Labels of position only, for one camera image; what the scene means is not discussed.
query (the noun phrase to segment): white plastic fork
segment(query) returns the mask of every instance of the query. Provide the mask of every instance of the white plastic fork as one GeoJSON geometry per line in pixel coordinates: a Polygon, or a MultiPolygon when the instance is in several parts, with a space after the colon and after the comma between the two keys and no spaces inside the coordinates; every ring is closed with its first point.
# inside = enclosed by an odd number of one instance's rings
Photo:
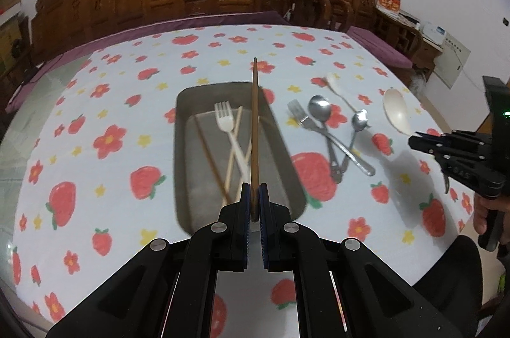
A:
{"type": "Polygon", "coordinates": [[[234,155],[236,156],[237,166],[241,171],[241,177],[244,182],[250,182],[250,171],[248,169],[248,164],[244,160],[244,154],[237,142],[237,139],[234,137],[232,131],[234,130],[234,115],[232,114],[232,109],[230,108],[230,102],[221,102],[214,104],[214,113],[216,115],[216,123],[218,124],[218,128],[229,136],[230,144],[234,150],[234,155]]]}

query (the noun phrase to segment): chopstick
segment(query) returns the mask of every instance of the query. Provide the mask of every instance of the chopstick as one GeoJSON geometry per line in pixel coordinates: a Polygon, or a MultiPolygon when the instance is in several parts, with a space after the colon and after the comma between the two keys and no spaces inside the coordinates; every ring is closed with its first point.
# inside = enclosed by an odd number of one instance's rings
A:
{"type": "MultiPolygon", "coordinates": [[[[237,116],[236,116],[236,124],[234,126],[234,138],[237,138],[237,135],[239,134],[239,126],[241,125],[241,116],[243,115],[243,107],[240,106],[237,110],[237,116]]],[[[230,157],[229,157],[229,163],[226,166],[226,176],[225,176],[225,192],[230,191],[230,180],[232,179],[232,170],[234,169],[234,148],[230,148],[230,157]]],[[[225,197],[223,197],[223,203],[222,207],[226,206],[228,204],[225,197]]]]}
{"type": "Polygon", "coordinates": [[[218,188],[220,189],[221,194],[223,194],[223,197],[226,198],[226,200],[229,204],[231,204],[232,200],[229,196],[229,193],[227,193],[225,191],[225,186],[223,185],[223,180],[221,179],[220,173],[218,171],[218,167],[216,167],[216,164],[214,163],[214,159],[211,155],[211,151],[209,150],[209,147],[207,146],[206,139],[203,136],[202,128],[200,127],[200,123],[198,122],[198,118],[196,117],[196,115],[193,115],[193,119],[195,120],[196,130],[198,131],[198,138],[200,139],[203,152],[205,153],[207,162],[209,163],[209,168],[211,168],[211,171],[213,172],[214,179],[216,180],[216,184],[218,185],[218,188]]]}
{"type": "Polygon", "coordinates": [[[251,183],[250,217],[253,222],[259,220],[259,75],[257,58],[253,58],[253,79],[251,85],[251,183]]]}

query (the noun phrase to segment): white appliance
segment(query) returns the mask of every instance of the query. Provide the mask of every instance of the white appliance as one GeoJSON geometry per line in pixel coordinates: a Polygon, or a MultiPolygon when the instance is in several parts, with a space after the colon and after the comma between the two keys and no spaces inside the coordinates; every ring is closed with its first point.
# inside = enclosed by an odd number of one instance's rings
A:
{"type": "Polygon", "coordinates": [[[434,42],[438,46],[443,44],[443,41],[446,37],[446,31],[441,26],[432,24],[430,21],[425,21],[421,28],[421,34],[423,34],[427,39],[434,42]]]}

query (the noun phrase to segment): yellow star print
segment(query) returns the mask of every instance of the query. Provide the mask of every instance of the yellow star print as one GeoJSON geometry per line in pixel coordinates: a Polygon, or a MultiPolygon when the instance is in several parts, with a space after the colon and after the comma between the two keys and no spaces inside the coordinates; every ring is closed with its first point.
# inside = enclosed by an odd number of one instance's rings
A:
{"type": "Polygon", "coordinates": [[[71,152],[73,157],[78,157],[82,153],[82,147],[75,147],[75,149],[71,152]]]}
{"type": "Polygon", "coordinates": [[[294,93],[299,93],[301,92],[301,88],[299,86],[294,86],[294,85],[290,85],[288,88],[287,88],[288,91],[290,92],[294,92],[294,93]]]}
{"type": "Polygon", "coordinates": [[[412,242],[415,240],[414,235],[412,234],[412,230],[404,231],[404,237],[402,238],[402,243],[406,243],[407,245],[412,245],[412,242]]]}
{"type": "Polygon", "coordinates": [[[409,175],[407,175],[407,173],[400,174],[400,178],[401,178],[401,180],[402,180],[402,182],[404,184],[410,184],[411,183],[411,178],[409,178],[409,175]]]}
{"type": "Polygon", "coordinates": [[[99,185],[98,187],[96,187],[96,189],[94,190],[94,192],[96,193],[96,197],[103,197],[103,195],[105,195],[105,191],[106,191],[106,188],[104,185],[99,185]]]}
{"type": "Polygon", "coordinates": [[[140,147],[145,148],[145,147],[147,147],[147,145],[150,145],[151,142],[152,142],[152,138],[150,137],[150,135],[140,135],[138,137],[137,144],[140,147]]]}
{"type": "Polygon", "coordinates": [[[140,230],[140,236],[142,236],[142,240],[140,240],[140,245],[145,247],[156,238],[157,230],[142,229],[140,230]]]}
{"type": "Polygon", "coordinates": [[[34,228],[36,230],[39,230],[41,228],[41,223],[42,223],[42,219],[41,219],[41,216],[40,215],[37,215],[35,218],[34,218],[34,228]]]}

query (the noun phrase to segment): metal spoon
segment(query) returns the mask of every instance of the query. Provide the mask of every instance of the metal spoon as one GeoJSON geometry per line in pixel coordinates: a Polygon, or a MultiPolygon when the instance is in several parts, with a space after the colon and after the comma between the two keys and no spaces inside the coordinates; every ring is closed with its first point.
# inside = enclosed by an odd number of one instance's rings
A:
{"type": "MultiPolygon", "coordinates": [[[[356,139],[356,134],[360,131],[363,131],[368,126],[368,118],[366,109],[362,109],[354,113],[353,119],[351,120],[354,128],[353,138],[351,139],[351,143],[349,144],[349,150],[351,151],[354,146],[354,140],[356,139]]],[[[349,158],[344,157],[342,161],[342,165],[340,166],[341,172],[347,171],[347,165],[349,164],[349,158]]]]}
{"type": "MultiPolygon", "coordinates": [[[[316,120],[322,124],[322,129],[327,131],[326,122],[331,116],[331,104],[325,97],[315,95],[308,102],[308,111],[316,120]]],[[[336,183],[340,184],[342,181],[342,170],[339,166],[335,150],[333,149],[332,142],[326,138],[327,152],[330,157],[330,175],[331,179],[336,183]]]]}

